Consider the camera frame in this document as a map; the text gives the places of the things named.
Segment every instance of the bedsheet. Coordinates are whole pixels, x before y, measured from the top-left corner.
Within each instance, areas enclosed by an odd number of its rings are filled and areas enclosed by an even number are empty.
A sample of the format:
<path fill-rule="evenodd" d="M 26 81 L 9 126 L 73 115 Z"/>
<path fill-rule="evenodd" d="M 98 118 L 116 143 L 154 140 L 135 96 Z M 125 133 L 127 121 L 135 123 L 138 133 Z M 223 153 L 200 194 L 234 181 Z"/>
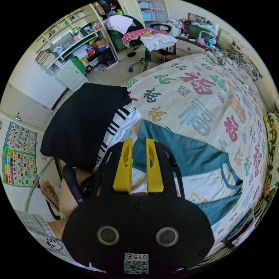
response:
<path fill-rule="evenodd" d="M 261 196 L 267 172 L 264 104 L 245 71 L 228 59 L 221 66 L 210 52 L 189 55 L 141 73 L 125 84 L 142 119 L 225 151 L 243 180 L 237 205 L 212 226 L 219 243 Z M 135 143 L 139 121 L 127 134 Z M 133 191 L 145 181 L 133 169 Z"/>

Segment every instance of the wall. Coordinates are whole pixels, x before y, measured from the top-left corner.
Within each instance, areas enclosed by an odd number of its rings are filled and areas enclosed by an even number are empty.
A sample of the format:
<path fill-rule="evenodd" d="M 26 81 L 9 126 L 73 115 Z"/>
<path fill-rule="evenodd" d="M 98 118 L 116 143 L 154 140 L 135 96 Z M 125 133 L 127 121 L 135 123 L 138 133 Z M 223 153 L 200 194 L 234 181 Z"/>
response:
<path fill-rule="evenodd" d="M 274 84 L 274 81 L 265 66 L 264 62 L 255 51 L 255 49 L 249 44 L 249 42 L 238 33 L 232 26 L 226 23 L 224 20 L 218 16 L 212 14 L 211 12 L 198 7 L 194 4 L 181 1 L 181 0 L 165 0 L 169 18 L 181 19 L 182 17 L 188 19 L 188 13 L 196 14 L 202 17 L 207 18 L 208 20 L 219 25 L 219 28 L 223 29 L 220 35 L 220 41 L 222 42 L 222 47 L 228 46 L 229 42 L 234 38 L 239 44 L 242 45 L 243 52 L 250 57 L 252 62 L 260 70 L 261 74 L 264 76 L 259 81 L 256 81 L 255 84 L 258 86 L 262 92 L 267 104 L 271 107 L 274 102 L 279 103 L 278 91 Z"/>
<path fill-rule="evenodd" d="M 21 92 L 52 108 L 66 86 L 55 76 L 44 72 L 35 63 L 36 53 L 28 48 L 14 68 L 9 81 Z"/>

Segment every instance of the black cloth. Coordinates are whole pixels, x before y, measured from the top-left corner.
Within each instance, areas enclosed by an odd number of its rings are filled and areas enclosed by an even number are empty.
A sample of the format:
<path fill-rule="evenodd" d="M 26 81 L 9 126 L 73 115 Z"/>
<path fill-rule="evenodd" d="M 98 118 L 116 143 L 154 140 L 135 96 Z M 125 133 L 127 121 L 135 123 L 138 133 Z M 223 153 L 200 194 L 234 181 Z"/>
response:
<path fill-rule="evenodd" d="M 116 111 L 131 103 L 127 88 L 84 83 L 58 109 L 41 144 L 44 156 L 92 171 Z"/>

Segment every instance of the green container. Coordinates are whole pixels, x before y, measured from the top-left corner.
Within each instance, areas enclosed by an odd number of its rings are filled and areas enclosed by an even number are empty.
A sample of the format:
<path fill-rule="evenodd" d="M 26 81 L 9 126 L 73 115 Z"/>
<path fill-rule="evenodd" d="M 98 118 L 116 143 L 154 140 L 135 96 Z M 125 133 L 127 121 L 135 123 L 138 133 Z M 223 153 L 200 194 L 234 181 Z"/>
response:
<path fill-rule="evenodd" d="M 112 37 L 111 40 L 112 43 L 114 44 L 116 51 L 121 51 L 126 48 L 126 46 L 122 42 L 121 37 Z"/>
<path fill-rule="evenodd" d="M 123 11 L 116 12 L 114 15 L 124 15 Z"/>
<path fill-rule="evenodd" d="M 82 73 L 86 71 L 85 66 L 82 64 L 82 62 L 77 57 L 74 57 L 71 60 Z"/>

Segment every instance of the office chair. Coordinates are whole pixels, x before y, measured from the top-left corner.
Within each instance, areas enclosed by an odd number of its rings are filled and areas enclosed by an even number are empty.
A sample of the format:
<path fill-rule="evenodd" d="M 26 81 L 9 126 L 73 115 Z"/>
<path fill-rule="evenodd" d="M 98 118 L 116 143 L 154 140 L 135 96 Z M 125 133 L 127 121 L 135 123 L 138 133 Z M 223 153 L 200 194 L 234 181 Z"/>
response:
<path fill-rule="evenodd" d="M 129 16 L 129 15 L 123 15 L 124 17 L 129 17 L 131 19 L 133 19 L 133 23 L 132 25 L 128 28 L 127 30 L 127 33 L 129 32 L 133 32 L 133 31 L 136 31 L 136 30 L 140 30 L 140 29 L 144 29 L 144 26 L 135 18 Z M 151 24 L 150 25 L 150 28 L 153 28 L 156 27 L 156 26 L 166 26 L 168 29 L 167 29 L 167 32 L 169 33 L 171 31 L 171 27 L 169 25 L 166 25 L 166 24 Z M 118 32 L 119 35 L 123 38 L 124 34 Z M 130 41 L 130 46 L 132 47 L 136 47 L 133 49 L 133 51 L 137 50 L 141 45 L 143 45 L 142 41 L 140 40 L 140 38 L 136 39 L 136 40 L 132 40 Z M 141 58 L 138 62 L 134 63 L 133 65 L 131 65 L 129 67 L 129 72 L 132 73 L 133 72 L 133 67 L 137 64 L 141 64 L 141 63 L 144 63 L 144 68 L 143 68 L 143 71 L 145 72 L 147 70 L 147 66 L 150 62 L 152 63 L 156 63 L 156 64 L 161 64 L 160 63 L 160 60 L 161 58 L 151 58 L 151 53 L 150 51 L 145 48 L 145 54 L 144 54 L 144 57 Z"/>

